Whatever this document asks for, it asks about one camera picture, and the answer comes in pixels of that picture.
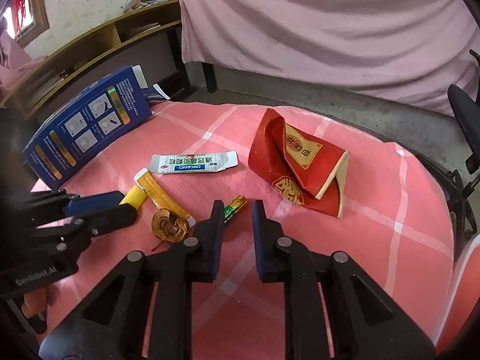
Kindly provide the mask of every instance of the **red paper bag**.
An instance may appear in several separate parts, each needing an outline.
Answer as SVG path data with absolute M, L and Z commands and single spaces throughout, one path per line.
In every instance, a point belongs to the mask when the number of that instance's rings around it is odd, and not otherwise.
M 348 159 L 348 150 L 290 126 L 268 108 L 248 165 L 284 198 L 340 218 Z

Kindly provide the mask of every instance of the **brown dried object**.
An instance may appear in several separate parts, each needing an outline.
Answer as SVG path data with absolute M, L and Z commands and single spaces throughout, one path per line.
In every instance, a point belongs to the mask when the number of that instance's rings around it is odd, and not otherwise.
M 158 209 L 152 219 L 152 230 L 155 237 L 169 243 L 185 239 L 189 228 L 185 219 L 166 208 Z

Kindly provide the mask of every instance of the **red curtain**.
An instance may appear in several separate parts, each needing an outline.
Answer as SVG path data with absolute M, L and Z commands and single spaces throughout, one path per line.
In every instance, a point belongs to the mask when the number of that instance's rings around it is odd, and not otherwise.
M 26 0 L 13 0 L 11 4 L 11 19 L 13 21 L 13 30 L 15 35 L 20 33 L 23 26 L 23 19 L 26 17 Z

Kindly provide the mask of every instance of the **wooden window frame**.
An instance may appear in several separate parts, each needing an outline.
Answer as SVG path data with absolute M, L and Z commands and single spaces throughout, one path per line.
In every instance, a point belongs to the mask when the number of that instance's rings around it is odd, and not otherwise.
M 16 42 L 21 48 L 27 46 L 40 34 L 50 28 L 47 11 L 45 10 L 45 1 L 28 0 L 28 5 L 30 7 L 33 22 L 29 26 L 23 28 L 20 31 L 20 34 L 15 37 Z

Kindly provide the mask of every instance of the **yellow label on red bag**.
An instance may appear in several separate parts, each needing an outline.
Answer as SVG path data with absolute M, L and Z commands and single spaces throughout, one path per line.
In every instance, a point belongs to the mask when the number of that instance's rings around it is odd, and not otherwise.
M 308 169 L 322 148 L 321 143 L 305 139 L 291 125 L 285 123 L 286 151 L 303 168 Z
M 290 200 L 292 203 L 303 205 L 303 195 L 299 186 L 290 177 L 282 176 L 278 180 L 274 181 L 274 188 L 282 194 L 285 199 Z

